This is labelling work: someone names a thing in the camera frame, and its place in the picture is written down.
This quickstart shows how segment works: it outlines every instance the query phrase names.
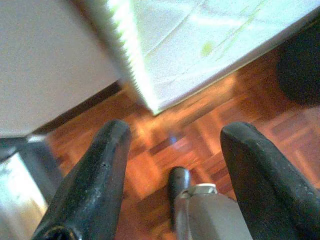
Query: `hardwood floor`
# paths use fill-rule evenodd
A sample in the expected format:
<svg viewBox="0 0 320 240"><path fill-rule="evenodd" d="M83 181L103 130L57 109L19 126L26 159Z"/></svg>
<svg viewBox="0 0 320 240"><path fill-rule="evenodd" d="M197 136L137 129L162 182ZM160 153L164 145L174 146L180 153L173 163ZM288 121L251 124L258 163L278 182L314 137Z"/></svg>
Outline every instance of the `hardwood floor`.
<svg viewBox="0 0 320 240"><path fill-rule="evenodd" d="M284 96L276 81L278 59L274 49L158 116L120 92L56 129L47 141L67 174L105 122L129 123L133 139L117 240L175 239L166 196L174 166L190 169L193 184L215 183L235 199L219 141L221 128L234 121L254 124L320 188L320 107L302 107Z"/></svg>

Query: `white surface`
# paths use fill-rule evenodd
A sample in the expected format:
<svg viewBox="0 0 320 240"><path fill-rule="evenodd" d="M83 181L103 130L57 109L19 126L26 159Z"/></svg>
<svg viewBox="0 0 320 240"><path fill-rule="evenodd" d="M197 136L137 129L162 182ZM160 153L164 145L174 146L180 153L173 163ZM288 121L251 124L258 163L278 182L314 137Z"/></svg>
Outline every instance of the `white surface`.
<svg viewBox="0 0 320 240"><path fill-rule="evenodd" d="M82 21L58 0L0 2L0 136L28 134L118 79Z"/></svg>
<svg viewBox="0 0 320 240"><path fill-rule="evenodd" d="M157 105L154 113L214 79L320 5L319 0L132 2ZM212 51L204 54L204 46Z"/></svg>

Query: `parquet floor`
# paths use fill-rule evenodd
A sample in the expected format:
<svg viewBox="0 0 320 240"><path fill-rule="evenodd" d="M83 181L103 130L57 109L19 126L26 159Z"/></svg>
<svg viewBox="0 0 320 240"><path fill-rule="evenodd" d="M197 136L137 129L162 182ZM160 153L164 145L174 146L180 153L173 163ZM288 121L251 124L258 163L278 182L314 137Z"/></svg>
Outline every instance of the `parquet floor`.
<svg viewBox="0 0 320 240"><path fill-rule="evenodd" d="M302 107L283 95L276 81L278 59L274 49L158 116L120 92L56 129L47 141L67 174L106 121L130 124L117 240L175 239L166 197L174 166L190 169L194 184L215 183L235 198L219 141L221 128L233 121L254 124L320 188L320 107Z"/></svg>

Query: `wooden floor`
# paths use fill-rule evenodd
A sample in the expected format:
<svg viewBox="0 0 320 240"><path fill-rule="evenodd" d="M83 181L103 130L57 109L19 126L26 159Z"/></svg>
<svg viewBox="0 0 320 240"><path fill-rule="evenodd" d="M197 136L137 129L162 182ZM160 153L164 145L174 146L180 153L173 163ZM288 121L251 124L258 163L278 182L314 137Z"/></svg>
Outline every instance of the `wooden floor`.
<svg viewBox="0 0 320 240"><path fill-rule="evenodd" d="M254 124L320 188L320 107L304 108L283 95L276 81L277 61L275 49L156 117L120 92L47 140L67 174L105 122L129 123L133 140L116 239L175 239L166 197L172 167L187 167L194 184L215 183L235 198L219 141L228 123Z"/></svg>

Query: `black object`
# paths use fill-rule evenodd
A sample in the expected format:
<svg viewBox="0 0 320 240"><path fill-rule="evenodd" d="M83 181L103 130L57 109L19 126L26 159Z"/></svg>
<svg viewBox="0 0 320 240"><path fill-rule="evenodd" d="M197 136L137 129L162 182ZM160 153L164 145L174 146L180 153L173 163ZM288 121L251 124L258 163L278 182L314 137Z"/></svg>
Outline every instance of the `black object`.
<svg viewBox="0 0 320 240"><path fill-rule="evenodd" d="M111 240L122 203L131 134L110 121L58 188L33 240Z"/></svg>
<svg viewBox="0 0 320 240"><path fill-rule="evenodd" d="M171 169L168 179L168 198L170 205L171 228L175 228L175 199L184 190L190 186L189 170L176 166Z"/></svg>
<svg viewBox="0 0 320 240"><path fill-rule="evenodd" d="M320 17L284 46L277 79L289 99L320 104Z"/></svg>
<svg viewBox="0 0 320 240"><path fill-rule="evenodd" d="M0 138L0 162L6 160L27 144L25 137Z"/></svg>
<svg viewBox="0 0 320 240"><path fill-rule="evenodd" d="M320 239L320 194L271 141L244 122L225 126L220 141L253 239Z"/></svg>

